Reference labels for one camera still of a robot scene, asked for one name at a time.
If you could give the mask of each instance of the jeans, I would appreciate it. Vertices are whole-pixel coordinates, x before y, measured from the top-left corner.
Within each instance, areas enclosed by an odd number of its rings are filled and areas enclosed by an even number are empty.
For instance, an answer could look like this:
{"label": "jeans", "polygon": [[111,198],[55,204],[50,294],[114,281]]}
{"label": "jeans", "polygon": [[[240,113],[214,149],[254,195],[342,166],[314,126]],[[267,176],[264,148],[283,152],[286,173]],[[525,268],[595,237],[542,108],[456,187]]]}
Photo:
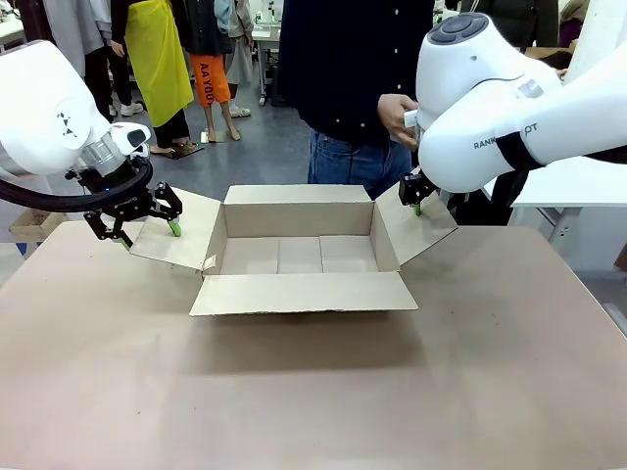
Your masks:
{"label": "jeans", "polygon": [[398,142],[387,147],[355,145],[312,131],[310,184],[358,184],[378,198],[411,171],[411,152]]}

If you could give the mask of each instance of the slipper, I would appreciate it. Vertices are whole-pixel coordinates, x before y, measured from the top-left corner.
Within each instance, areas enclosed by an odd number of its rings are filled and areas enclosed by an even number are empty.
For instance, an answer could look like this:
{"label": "slipper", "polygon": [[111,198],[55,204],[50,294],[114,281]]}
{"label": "slipper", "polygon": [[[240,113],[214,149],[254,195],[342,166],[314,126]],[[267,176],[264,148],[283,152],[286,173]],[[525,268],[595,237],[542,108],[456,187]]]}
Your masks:
{"label": "slipper", "polygon": [[172,148],[174,149],[174,152],[178,154],[178,157],[175,158],[175,160],[182,159],[183,157],[187,157],[188,155],[192,155],[203,150],[202,147],[192,141],[184,144],[172,144]]}
{"label": "slipper", "polygon": [[155,146],[150,146],[150,154],[158,155],[159,157],[166,157],[167,159],[171,159],[172,155],[176,153],[174,149],[168,149],[166,152],[155,152]]}

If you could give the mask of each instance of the open cardboard box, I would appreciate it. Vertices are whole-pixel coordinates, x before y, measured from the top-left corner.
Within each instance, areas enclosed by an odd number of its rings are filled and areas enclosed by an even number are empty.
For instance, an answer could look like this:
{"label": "open cardboard box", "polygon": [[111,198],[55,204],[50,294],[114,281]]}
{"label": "open cardboard box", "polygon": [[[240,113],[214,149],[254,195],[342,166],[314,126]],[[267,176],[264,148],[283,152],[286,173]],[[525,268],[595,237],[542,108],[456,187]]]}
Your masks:
{"label": "open cardboard box", "polygon": [[361,186],[174,191],[181,237],[148,217],[130,252],[202,273],[191,315],[416,309],[401,265],[457,228],[436,194],[418,217],[398,185],[376,202]]}

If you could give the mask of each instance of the black cable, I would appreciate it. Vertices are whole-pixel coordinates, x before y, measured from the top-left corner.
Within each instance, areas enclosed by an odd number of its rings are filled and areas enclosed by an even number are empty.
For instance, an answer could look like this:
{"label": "black cable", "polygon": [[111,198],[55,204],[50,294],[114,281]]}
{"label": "black cable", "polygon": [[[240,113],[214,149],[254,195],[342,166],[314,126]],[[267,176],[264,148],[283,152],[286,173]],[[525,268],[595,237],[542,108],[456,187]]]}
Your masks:
{"label": "black cable", "polygon": [[85,196],[53,196],[30,191],[0,179],[0,199],[18,206],[47,212],[88,212],[109,208],[131,199],[146,188],[153,177],[153,167],[148,159],[133,160],[137,174],[111,191]]}

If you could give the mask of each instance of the dark sweater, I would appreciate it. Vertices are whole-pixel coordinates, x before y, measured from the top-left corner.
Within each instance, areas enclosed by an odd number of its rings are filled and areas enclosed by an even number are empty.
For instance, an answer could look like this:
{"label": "dark sweater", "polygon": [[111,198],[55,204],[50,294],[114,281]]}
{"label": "dark sweater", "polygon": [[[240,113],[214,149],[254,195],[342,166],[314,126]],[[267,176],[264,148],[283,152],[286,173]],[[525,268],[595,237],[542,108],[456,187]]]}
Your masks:
{"label": "dark sweater", "polygon": [[415,99],[415,70],[433,0],[285,2],[279,93],[314,130],[353,144],[389,145],[383,94]]}
{"label": "dark sweater", "polygon": [[[461,0],[467,12],[472,0]],[[503,37],[514,47],[556,47],[557,0],[480,0],[477,12],[489,15]]]}
{"label": "dark sweater", "polygon": [[214,0],[183,0],[189,24],[187,52],[200,56],[221,56],[233,52],[228,34],[217,27]]}

